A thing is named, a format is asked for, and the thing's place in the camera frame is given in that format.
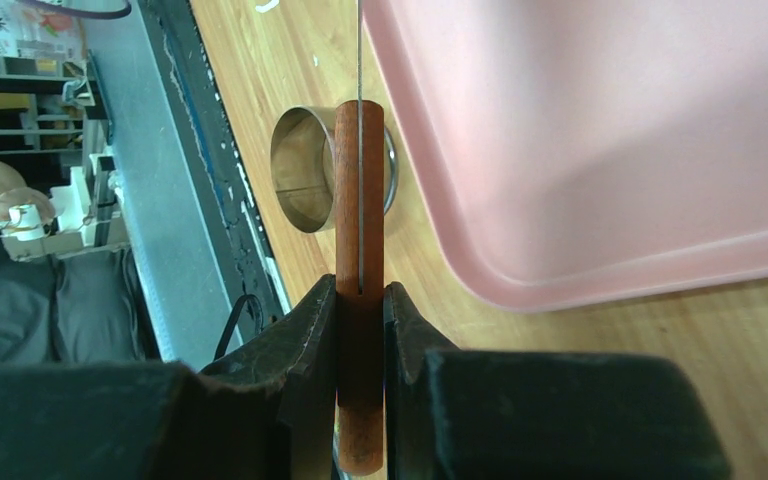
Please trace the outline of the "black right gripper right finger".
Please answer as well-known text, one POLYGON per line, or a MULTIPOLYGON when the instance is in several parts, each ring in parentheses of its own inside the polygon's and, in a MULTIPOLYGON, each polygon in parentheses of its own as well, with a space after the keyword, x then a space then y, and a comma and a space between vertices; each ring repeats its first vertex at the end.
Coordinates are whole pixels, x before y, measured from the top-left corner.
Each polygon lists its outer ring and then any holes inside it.
POLYGON ((728 479, 699 395, 673 362, 456 347, 400 283, 384 297, 392 479, 728 479))

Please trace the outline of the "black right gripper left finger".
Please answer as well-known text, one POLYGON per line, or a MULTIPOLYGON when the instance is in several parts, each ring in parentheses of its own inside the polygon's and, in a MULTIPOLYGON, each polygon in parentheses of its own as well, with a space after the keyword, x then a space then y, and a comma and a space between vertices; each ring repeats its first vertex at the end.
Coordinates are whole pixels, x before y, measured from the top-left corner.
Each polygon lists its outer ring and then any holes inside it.
POLYGON ((0 479, 332 479, 333 275, 200 371, 0 365, 0 479))

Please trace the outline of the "metal dough scraper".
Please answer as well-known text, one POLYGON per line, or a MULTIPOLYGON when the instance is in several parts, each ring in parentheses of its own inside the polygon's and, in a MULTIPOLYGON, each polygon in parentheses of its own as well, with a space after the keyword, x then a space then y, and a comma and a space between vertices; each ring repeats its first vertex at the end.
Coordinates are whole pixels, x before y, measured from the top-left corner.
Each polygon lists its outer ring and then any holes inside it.
POLYGON ((363 3, 356 3, 355 95, 336 109, 335 235, 338 464, 349 475, 367 476, 383 464, 381 367, 375 353, 378 294, 364 281, 363 3))

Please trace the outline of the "pink rectangular tray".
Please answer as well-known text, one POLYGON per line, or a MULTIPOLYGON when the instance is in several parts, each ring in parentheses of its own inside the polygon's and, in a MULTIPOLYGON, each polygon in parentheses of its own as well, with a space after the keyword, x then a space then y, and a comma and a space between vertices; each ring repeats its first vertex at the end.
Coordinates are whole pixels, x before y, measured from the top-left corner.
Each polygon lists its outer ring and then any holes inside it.
POLYGON ((440 249, 555 310, 768 277, 768 1, 367 1, 440 249))

